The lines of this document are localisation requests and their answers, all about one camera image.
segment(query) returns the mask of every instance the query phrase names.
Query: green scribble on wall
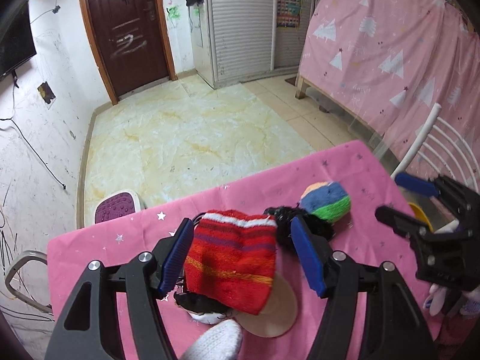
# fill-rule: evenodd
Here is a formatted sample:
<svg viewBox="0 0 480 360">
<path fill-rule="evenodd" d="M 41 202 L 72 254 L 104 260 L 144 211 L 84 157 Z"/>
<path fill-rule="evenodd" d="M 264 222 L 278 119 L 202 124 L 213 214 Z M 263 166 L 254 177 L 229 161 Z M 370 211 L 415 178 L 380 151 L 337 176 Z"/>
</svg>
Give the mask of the green scribble on wall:
<svg viewBox="0 0 480 360">
<path fill-rule="evenodd" d="M 170 8 L 166 9 L 166 19 L 169 21 L 174 21 L 180 19 L 180 12 L 179 12 L 179 6 L 178 5 L 173 5 Z"/>
</svg>

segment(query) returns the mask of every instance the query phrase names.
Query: wardrobe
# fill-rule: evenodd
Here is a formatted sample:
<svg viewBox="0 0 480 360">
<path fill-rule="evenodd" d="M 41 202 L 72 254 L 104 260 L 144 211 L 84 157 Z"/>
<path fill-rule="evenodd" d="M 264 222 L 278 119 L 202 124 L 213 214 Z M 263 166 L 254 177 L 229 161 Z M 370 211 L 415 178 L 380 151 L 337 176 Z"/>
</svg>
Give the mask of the wardrobe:
<svg viewBox="0 0 480 360">
<path fill-rule="evenodd" d="M 199 75 L 219 88 L 296 71 L 318 0 L 296 0 L 300 10 L 295 25 L 278 27 L 278 9 L 285 1 L 205 0 L 190 7 L 193 59 Z"/>
</svg>

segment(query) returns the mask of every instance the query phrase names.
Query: white stripe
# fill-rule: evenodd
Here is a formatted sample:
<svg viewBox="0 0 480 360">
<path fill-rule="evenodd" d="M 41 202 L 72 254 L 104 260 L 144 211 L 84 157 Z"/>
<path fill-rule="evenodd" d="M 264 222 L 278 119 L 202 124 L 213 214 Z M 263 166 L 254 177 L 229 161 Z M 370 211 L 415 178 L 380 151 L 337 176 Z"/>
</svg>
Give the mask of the white stripe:
<svg viewBox="0 0 480 360">
<path fill-rule="evenodd" d="M 265 219 L 252 219 L 250 221 L 246 221 L 243 219 L 232 218 L 231 216 L 225 216 L 222 214 L 217 214 L 216 212 L 207 212 L 202 219 L 210 219 L 211 221 L 219 222 L 219 223 L 230 223 L 231 225 L 235 225 L 238 227 L 243 228 L 250 228 L 255 226 L 273 226 L 277 227 L 277 223 L 274 219 L 270 219 L 270 216 Z"/>
</svg>

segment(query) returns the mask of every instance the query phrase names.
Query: green stripe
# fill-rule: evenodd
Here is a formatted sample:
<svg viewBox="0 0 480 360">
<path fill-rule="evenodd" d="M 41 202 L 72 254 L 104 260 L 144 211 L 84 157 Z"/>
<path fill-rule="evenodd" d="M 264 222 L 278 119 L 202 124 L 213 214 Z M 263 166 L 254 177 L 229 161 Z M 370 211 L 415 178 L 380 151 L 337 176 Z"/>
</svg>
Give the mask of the green stripe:
<svg viewBox="0 0 480 360">
<path fill-rule="evenodd" d="M 317 208 L 312 214 L 318 216 L 320 219 L 333 223 L 349 212 L 351 205 L 350 197 L 345 196 L 335 203 Z"/>
</svg>

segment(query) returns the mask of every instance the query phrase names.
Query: television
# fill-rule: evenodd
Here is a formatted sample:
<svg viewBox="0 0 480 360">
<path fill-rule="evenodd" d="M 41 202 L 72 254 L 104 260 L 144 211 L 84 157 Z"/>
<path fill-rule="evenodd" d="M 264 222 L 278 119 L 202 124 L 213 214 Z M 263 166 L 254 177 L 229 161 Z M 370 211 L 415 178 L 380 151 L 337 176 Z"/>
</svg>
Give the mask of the television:
<svg viewBox="0 0 480 360">
<path fill-rule="evenodd" d="M 0 81 L 36 53 L 27 1 L 13 19 L 0 42 Z"/>
</svg>

